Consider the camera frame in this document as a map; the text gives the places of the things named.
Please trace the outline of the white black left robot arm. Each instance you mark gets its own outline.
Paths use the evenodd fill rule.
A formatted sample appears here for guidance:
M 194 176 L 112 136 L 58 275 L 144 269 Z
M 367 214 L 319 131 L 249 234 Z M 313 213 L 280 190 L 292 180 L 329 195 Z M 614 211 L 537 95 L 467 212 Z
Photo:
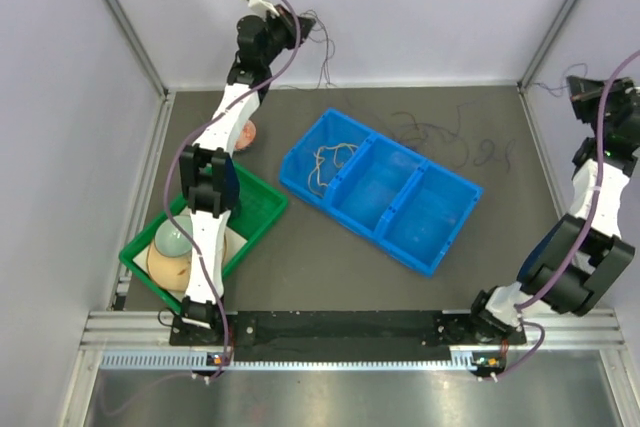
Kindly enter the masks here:
M 236 142 L 269 90 L 273 61 L 285 50 L 295 52 L 315 24 L 313 17 L 295 15 L 281 4 L 241 18 L 220 105 L 180 153 L 181 191 L 192 225 L 191 272 L 180 317 L 205 343 L 220 341 L 228 330 L 221 303 L 222 261 L 227 223 L 240 199 L 232 160 Z

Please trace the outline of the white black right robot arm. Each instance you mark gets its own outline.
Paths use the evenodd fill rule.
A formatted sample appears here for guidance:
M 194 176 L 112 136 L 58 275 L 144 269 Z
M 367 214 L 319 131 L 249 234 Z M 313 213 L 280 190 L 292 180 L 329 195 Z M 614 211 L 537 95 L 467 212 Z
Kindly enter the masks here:
M 635 255 L 622 238 L 618 212 L 639 151 L 639 89 L 629 77 L 566 79 L 575 117 L 593 134 L 572 162 L 574 198 L 568 212 L 536 245 L 514 283 L 478 294 L 467 317 L 476 341 L 503 341 L 521 315 L 544 305 L 558 314 L 587 314 Z

